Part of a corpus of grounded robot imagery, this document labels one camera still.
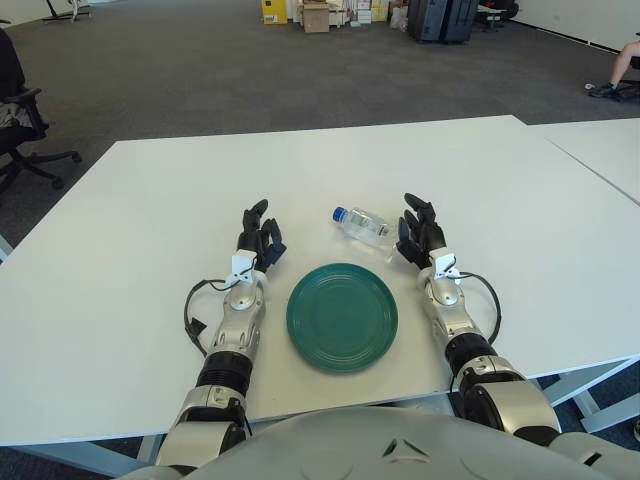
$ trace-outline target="chair armrest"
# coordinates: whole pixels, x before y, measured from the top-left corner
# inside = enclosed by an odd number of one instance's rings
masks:
[[[18,105],[24,105],[25,103],[33,102],[33,99],[42,90],[39,88],[32,88],[31,90],[25,90],[18,95],[12,95],[11,97],[5,97],[2,99],[2,103],[17,103]]]
[[[31,90],[25,90],[18,95],[12,95],[11,97],[5,97],[2,99],[3,103],[15,103],[25,109],[27,115],[29,115],[29,121],[31,122],[31,128],[36,131],[37,138],[44,138],[45,131],[48,125],[44,122],[36,106],[36,95],[42,90],[39,88],[32,88]]]

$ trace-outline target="white wall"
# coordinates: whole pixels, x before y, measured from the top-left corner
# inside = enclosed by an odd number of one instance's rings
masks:
[[[514,19],[616,50],[640,32],[640,0],[517,0]]]
[[[58,13],[68,12],[67,0],[51,0]],[[10,20],[13,25],[31,22],[51,15],[45,0],[0,0],[0,18]]]

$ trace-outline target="sneaker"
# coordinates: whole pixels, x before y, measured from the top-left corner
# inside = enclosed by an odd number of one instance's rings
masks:
[[[614,93],[616,93],[616,89],[610,83],[589,90],[589,95],[595,98],[611,98]]]

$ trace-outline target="office chair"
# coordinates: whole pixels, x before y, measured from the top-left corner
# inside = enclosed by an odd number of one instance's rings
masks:
[[[79,5],[78,0],[67,0],[67,3],[69,3],[69,5],[71,5],[71,8],[72,8],[72,10],[67,13],[56,12],[55,8],[53,8],[53,5],[51,5],[51,0],[46,0],[46,2],[47,2],[47,6],[49,7],[49,11],[51,12],[51,16],[42,19],[42,21],[45,23],[53,22],[56,20],[69,20],[71,23],[73,23],[76,21],[76,19],[80,15],[87,15],[89,18],[91,18],[91,11],[89,10],[89,5],[85,5],[81,7]]]
[[[40,163],[53,162],[63,158],[71,158],[74,162],[82,161],[80,154],[75,151],[58,153],[56,155],[32,154],[24,157],[18,152],[18,147],[24,142],[32,142],[45,138],[49,125],[44,122],[36,106],[36,95],[39,88],[29,90],[24,86],[25,78],[20,66],[20,61],[13,48],[11,39],[6,32],[0,29],[0,103],[14,103],[22,107],[29,115],[31,128],[21,125],[13,125],[0,128],[0,157],[4,154],[11,156],[11,162],[0,168],[0,193],[4,192],[13,183],[22,170],[28,170],[44,178],[51,180],[54,189],[60,189],[64,182],[60,177],[39,169]]]

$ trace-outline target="yellow box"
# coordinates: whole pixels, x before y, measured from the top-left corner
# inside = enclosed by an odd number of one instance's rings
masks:
[[[371,9],[372,22],[386,22],[389,10],[383,7],[374,7]]]
[[[262,0],[262,19],[265,25],[287,23],[287,0]]]

